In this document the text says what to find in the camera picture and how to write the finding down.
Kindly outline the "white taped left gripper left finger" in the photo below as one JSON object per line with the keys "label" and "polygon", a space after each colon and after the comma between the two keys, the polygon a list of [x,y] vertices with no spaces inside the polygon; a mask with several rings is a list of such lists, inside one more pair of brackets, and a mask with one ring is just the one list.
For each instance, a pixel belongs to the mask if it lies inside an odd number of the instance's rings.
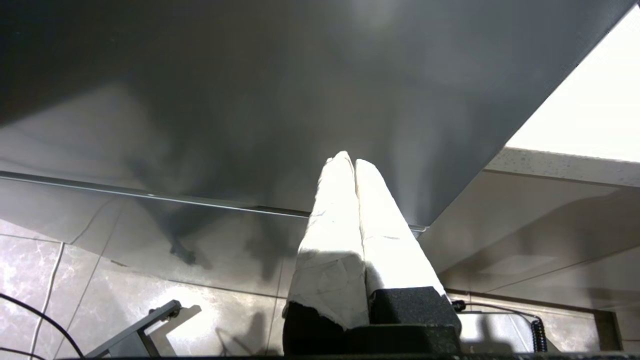
{"label": "white taped left gripper left finger", "polygon": [[324,163],[283,313],[287,356],[344,354],[370,325],[355,168],[341,151]]}

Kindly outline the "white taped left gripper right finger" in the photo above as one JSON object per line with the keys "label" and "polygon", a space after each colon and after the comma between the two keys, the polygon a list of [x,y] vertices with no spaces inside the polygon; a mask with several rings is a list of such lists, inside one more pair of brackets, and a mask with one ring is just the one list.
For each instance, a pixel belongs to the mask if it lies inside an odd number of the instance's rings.
{"label": "white taped left gripper right finger", "polygon": [[355,182],[370,323],[461,326],[380,171],[372,162],[357,159]]}

